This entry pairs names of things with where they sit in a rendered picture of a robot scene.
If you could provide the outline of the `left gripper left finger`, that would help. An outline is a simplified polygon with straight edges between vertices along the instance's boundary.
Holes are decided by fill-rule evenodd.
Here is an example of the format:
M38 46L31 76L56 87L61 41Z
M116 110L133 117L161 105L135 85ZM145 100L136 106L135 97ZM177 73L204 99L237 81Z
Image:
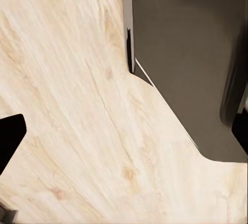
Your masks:
M26 133L25 117L22 114L0 119L0 175Z

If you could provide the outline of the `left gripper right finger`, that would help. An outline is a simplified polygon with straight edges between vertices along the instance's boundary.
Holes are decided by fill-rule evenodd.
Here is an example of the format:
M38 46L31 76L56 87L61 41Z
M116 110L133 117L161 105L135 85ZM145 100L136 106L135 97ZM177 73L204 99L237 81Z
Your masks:
M248 116L237 113L232 122L231 133L248 155Z

